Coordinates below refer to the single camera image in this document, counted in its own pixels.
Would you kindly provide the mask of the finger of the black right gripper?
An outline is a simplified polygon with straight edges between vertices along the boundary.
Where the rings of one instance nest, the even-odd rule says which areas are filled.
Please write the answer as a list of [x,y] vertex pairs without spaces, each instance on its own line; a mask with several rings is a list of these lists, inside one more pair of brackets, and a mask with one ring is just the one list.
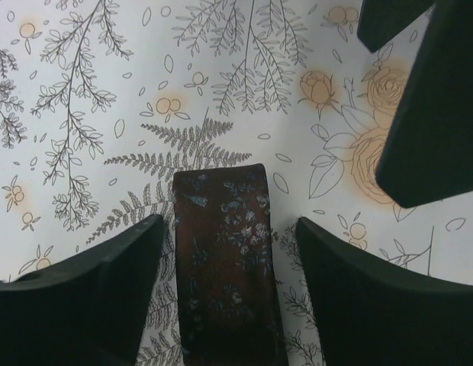
[[375,53],[434,4],[433,0],[364,0],[357,37]]
[[473,1],[438,1],[375,173],[401,207],[473,191]]

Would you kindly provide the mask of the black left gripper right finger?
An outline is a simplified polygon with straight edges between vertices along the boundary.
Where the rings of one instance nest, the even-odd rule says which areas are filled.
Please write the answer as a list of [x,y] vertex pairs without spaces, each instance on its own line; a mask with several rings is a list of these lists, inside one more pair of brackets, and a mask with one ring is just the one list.
[[393,265],[305,217],[296,240],[328,365],[473,365],[473,286]]

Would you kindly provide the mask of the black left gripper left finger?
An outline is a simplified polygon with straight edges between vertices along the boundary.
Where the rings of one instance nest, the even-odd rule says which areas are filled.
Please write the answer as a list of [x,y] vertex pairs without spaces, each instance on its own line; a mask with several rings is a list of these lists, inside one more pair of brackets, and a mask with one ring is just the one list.
[[0,365],[134,365],[165,235],[153,214],[12,282],[0,281]]

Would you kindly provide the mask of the brown blue floral tie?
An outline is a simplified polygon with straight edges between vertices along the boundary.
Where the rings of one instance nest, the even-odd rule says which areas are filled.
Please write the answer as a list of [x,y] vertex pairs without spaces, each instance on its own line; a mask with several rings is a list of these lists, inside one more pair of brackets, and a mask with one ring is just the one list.
[[186,365],[286,365],[261,164],[179,172],[172,183]]

